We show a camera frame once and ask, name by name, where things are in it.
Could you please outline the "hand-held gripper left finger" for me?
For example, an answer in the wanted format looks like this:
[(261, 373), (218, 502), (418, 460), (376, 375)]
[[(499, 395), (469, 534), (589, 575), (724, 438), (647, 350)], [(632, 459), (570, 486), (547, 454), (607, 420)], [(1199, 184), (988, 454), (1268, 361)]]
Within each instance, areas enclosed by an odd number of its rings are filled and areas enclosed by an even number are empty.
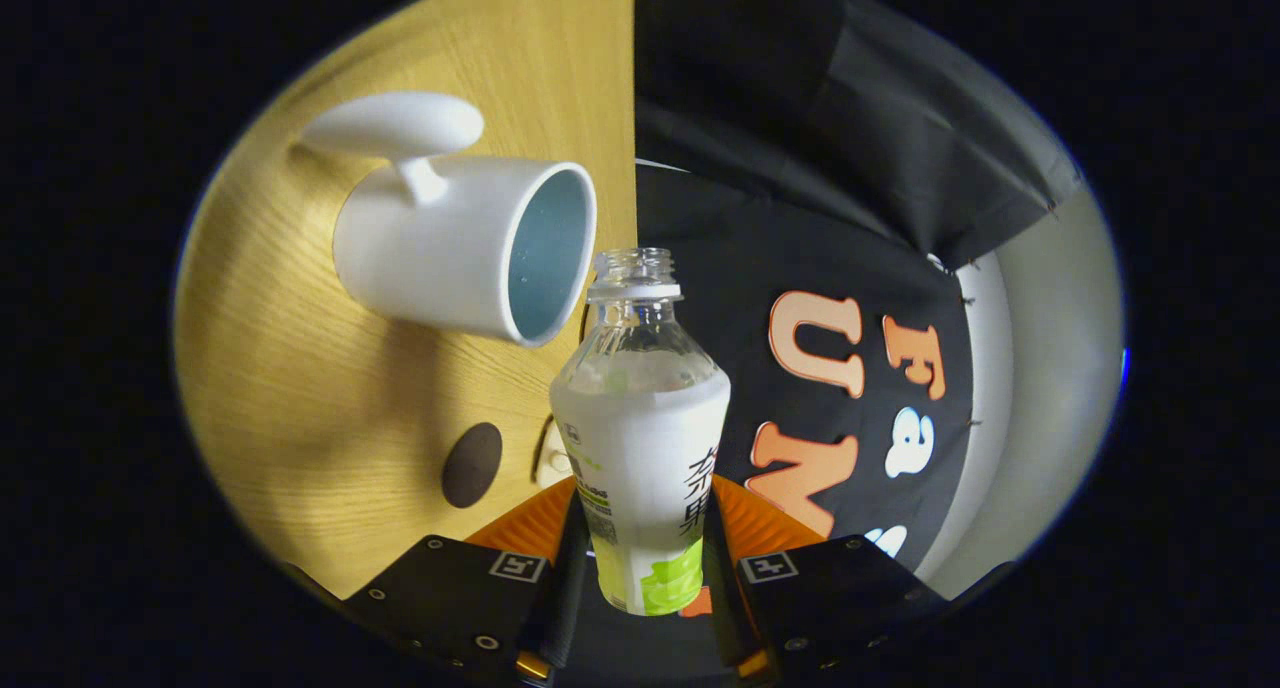
[(426, 536), (346, 601), (425, 664), (434, 687), (552, 687), (570, 656), (588, 568), (575, 480), (468, 538)]

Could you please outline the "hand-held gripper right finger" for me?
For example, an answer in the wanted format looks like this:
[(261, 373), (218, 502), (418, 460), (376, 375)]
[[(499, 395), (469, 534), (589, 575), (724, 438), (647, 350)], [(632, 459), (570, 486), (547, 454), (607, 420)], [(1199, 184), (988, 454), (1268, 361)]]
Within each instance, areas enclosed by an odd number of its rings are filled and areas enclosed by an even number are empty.
[(951, 607), (872, 538), (824, 538), (732, 480), (714, 477), (704, 524), (719, 657), (740, 684), (872, 684)]

